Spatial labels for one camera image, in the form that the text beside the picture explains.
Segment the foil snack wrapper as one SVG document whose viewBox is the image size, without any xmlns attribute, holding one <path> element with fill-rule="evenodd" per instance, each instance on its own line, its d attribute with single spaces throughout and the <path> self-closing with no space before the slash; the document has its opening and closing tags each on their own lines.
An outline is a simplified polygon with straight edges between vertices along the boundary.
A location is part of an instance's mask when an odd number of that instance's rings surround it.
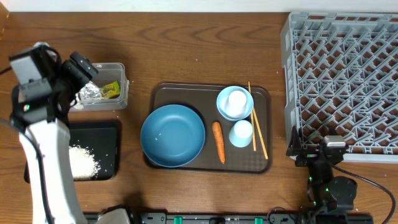
<svg viewBox="0 0 398 224">
<path fill-rule="evenodd" d="M 78 100 L 108 100 L 118 97 L 121 94 L 121 87 L 117 81 L 97 86 L 93 82 L 88 82 L 77 94 Z"/>
</svg>

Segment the light blue bowl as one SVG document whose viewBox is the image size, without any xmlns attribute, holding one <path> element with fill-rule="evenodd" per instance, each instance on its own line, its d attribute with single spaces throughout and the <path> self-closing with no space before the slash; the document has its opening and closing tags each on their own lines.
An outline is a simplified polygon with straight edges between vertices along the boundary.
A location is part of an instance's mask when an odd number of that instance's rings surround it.
<svg viewBox="0 0 398 224">
<path fill-rule="evenodd" d="M 238 119 L 231 118 L 225 113 L 225 105 L 226 105 L 228 96 L 232 91 L 235 91 L 235 90 L 243 91 L 246 94 L 246 98 L 247 98 L 245 114 L 242 115 L 242 117 L 240 117 Z M 229 121 L 238 121 L 241 119 L 245 119 L 246 117 L 248 117 L 251 114 L 251 111 L 254 106 L 254 100 L 253 100 L 253 97 L 250 94 L 250 92 L 247 91 L 247 89 L 240 87 L 240 86 L 228 86 L 228 87 L 224 88 L 218 94 L 218 97 L 216 99 L 216 106 L 217 106 L 218 111 L 224 118 L 226 118 Z"/>
</svg>

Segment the pile of white rice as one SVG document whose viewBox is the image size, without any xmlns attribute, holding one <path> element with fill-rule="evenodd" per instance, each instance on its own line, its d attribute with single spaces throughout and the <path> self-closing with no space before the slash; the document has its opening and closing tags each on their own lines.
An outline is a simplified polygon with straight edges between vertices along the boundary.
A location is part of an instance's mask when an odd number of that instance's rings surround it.
<svg viewBox="0 0 398 224">
<path fill-rule="evenodd" d="M 88 148 L 70 146 L 69 156 L 72 176 L 75 180 L 90 180 L 98 175 L 101 169 L 100 163 L 95 160 Z"/>
</svg>

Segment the dark blue plate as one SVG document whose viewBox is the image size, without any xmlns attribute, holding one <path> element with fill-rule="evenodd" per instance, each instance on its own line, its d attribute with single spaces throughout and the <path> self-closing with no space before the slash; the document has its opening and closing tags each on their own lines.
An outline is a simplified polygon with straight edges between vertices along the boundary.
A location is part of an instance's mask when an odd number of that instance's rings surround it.
<svg viewBox="0 0 398 224">
<path fill-rule="evenodd" d="M 183 105 L 157 108 L 146 118 L 141 129 L 144 154 L 162 167 L 181 167 L 193 161 L 201 153 L 205 139 L 202 119 Z"/>
</svg>

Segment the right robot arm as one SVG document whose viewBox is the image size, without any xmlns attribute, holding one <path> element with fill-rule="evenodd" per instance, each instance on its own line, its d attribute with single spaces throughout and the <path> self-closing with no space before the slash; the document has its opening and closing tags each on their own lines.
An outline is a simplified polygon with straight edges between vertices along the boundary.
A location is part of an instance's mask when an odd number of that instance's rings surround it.
<svg viewBox="0 0 398 224">
<path fill-rule="evenodd" d="M 299 131 L 292 128 L 286 155 L 295 158 L 297 167 L 307 167 L 307 197 L 314 204 L 295 223 L 348 223 L 347 212 L 354 208 L 358 185 L 345 176 L 335 176 L 333 166 L 343 161 L 348 148 L 342 136 L 333 128 L 315 149 L 305 149 Z"/>
</svg>

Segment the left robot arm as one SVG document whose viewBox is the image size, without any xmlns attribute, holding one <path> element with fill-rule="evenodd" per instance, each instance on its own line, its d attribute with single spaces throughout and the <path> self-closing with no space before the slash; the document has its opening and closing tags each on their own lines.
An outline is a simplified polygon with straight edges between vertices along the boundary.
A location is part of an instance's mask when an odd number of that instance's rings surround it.
<svg viewBox="0 0 398 224">
<path fill-rule="evenodd" d="M 108 180 L 118 168 L 116 122 L 68 122 L 76 94 L 97 69 L 78 52 L 62 60 L 46 45 L 19 52 L 9 61 L 19 81 L 11 95 L 10 122 L 27 160 L 34 223 L 130 223 L 121 206 L 85 214 L 76 195 L 74 170 L 88 166 L 95 177 Z"/>
</svg>

